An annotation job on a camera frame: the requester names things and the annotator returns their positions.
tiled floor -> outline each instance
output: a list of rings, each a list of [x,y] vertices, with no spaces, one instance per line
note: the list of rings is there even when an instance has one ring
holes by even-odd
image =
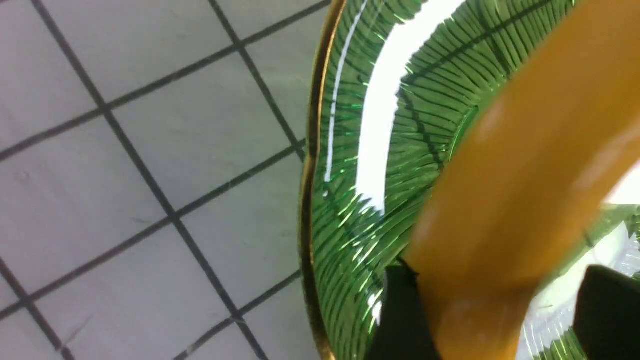
[[[296,211],[329,0],[0,0],[3,360],[317,359]]]

green glass plate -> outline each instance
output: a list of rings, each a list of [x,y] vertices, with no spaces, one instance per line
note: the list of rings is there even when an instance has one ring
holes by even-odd
[[[303,270],[312,270],[304,272],[312,325],[327,359],[364,357],[384,306],[384,268],[402,254],[441,171],[577,3],[346,0],[334,7],[333,42],[319,58],[326,71],[316,93],[321,115],[310,124],[317,143],[303,184],[302,231],[310,234],[301,247]],[[461,224],[475,211],[469,204]],[[639,213],[635,205],[603,207],[532,302],[519,359],[584,357],[570,327],[584,269],[640,270],[629,256],[638,251]]]

black plastic piece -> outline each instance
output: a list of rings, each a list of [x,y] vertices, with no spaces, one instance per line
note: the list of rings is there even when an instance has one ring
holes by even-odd
[[[573,330],[587,357],[640,359],[640,283],[590,266],[578,292]]]
[[[385,269],[380,326],[366,360],[440,360],[424,313],[416,273],[408,265]]]

white tile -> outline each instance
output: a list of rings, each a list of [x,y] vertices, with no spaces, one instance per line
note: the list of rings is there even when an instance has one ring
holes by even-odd
[[[177,231],[166,227],[38,301],[76,359],[172,359],[228,312]]]
[[[0,150],[95,107],[29,1],[3,1],[0,49]]]
[[[298,13],[319,0],[218,0],[240,38]]]
[[[62,360],[26,310],[0,322],[3,360]]]
[[[6,283],[5,279],[0,276],[0,310],[18,301],[18,297],[15,296],[13,290]]]
[[[196,350],[189,360],[258,360],[238,326],[231,325]]]
[[[236,54],[115,114],[176,208],[289,146]]]
[[[0,163],[0,256],[27,291],[163,217],[102,118]]]
[[[311,75],[326,9],[252,44],[247,51],[298,138],[307,135]]]
[[[184,218],[238,307],[298,269],[301,166],[291,155]]]
[[[231,44],[206,0],[44,0],[107,101]]]
[[[244,319],[270,359],[319,360],[307,318],[302,285],[296,281]]]

gold rim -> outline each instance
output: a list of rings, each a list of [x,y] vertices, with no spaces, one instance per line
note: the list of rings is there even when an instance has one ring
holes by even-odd
[[[324,320],[320,312],[320,301],[316,288],[316,275],[314,273],[314,255],[311,239],[311,197],[316,172],[316,162],[320,152],[320,119],[322,118],[322,98],[324,92],[324,77],[328,66],[329,55],[333,46],[333,39],[342,17],[342,11],[347,0],[333,0],[329,12],[324,21],[322,38],[316,54],[311,96],[309,101],[309,113],[307,123],[307,157],[302,173],[302,189],[300,191],[300,224],[299,224],[299,252],[302,270],[302,284],[307,303],[307,314],[311,324],[311,331],[318,352],[323,360],[335,360],[333,351],[324,326]]]

